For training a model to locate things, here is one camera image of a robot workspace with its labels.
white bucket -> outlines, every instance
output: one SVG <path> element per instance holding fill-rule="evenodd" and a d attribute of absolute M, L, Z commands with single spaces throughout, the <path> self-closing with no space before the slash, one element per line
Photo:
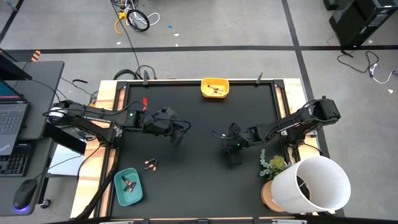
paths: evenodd
<path fill-rule="evenodd" d="M 307 185 L 310 200 L 299 189 L 297 176 Z M 317 156 L 300 161 L 277 175 L 272 181 L 271 194 L 274 202 L 286 212 L 325 212 L 347 204 L 351 185 L 337 163 Z"/>

keyboard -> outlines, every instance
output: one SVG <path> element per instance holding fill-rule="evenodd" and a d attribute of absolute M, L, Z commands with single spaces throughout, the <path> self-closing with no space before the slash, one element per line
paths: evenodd
<path fill-rule="evenodd" d="M 0 134 L 15 134 L 19 130 L 24 110 L 0 111 Z"/>
<path fill-rule="evenodd" d="M 32 156 L 31 143 L 16 144 L 9 156 L 0 156 L 0 177 L 24 177 Z"/>

artificial plant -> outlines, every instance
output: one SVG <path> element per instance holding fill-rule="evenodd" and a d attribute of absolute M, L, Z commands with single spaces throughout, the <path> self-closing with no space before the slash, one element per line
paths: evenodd
<path fill-rule="evenodd" d="M 261 149 L 260 153 L 260 164 L 263 166 L 263 170 L 260 171 L 260 177 L 264 177 L 265 175 L 269 175 L 267 180 L 272 180 L 282 171 L 289 168 L 289 165 L 286 164 L 284 158 L 282 156 L 275 156 L 269 162 L 266 162 L 266 150 Z"/>

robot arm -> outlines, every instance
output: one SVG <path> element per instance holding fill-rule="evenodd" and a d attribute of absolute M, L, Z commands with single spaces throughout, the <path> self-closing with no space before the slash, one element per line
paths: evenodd
<path fill-rule="evenodd" d="M 132 102 L 120 111 L 110 111 L 75 103 L 71 100 L 61 101 L 54 104 L 54 107 L 45 114 L 49 117 L 50 123 L 54 125 L 72 125 L 95 135 L 99 142 L 113 146 L 116 139 L 114 128 L 102 128 L 91 121 L 101 121 L 117 126 L 123 131 L 154 134 L 155 136 L 170 136 L 170 142 L 178 147 L 185 134 L 190 128 L 188 121 L 178 119 L 177 114 L 169 107 L 162 108 L 152 114 L 146 110 L 129 110 Z M 187 123 L 189 127 L 184 128 L 179 123 Z"/>
<path fill-rule="evenodd" d="M 242 163 L 240 153 L 245 147 L 265 144 L 282 132 L 285 132 L 288 144 L 300 146 L 307 133 L 334 124 L 340 118 L 335 102 L 323 96 L 320 100 L 307 102 L 297 112 L 271 124 L 259 124 L 241 130 L 233 123 L 229 127 L 228 135 L 220 138 L 224 141 L 223 151 L 229 161 L 238 165 Z"/>

teal bowl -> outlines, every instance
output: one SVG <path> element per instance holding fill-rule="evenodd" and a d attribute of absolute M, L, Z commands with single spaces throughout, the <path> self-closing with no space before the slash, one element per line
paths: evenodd
<path fill-rule="evenodd" d="M 123 190 L 126 187 L 126 183 L 122 180 L 122 176 L 125 176 L 127 180 L 136 183 L 136 186 L 134 187 L 132 192 L 125 192 Z M 132 205 L 142 199 L 143 193 L 141 183 L 139 181 L 137 171 L 133 168 L 119 171 L 114 176 L 114 187 L 116 189 L 116 195 L 118 196 L 118 202 L 121 206 Z"/>

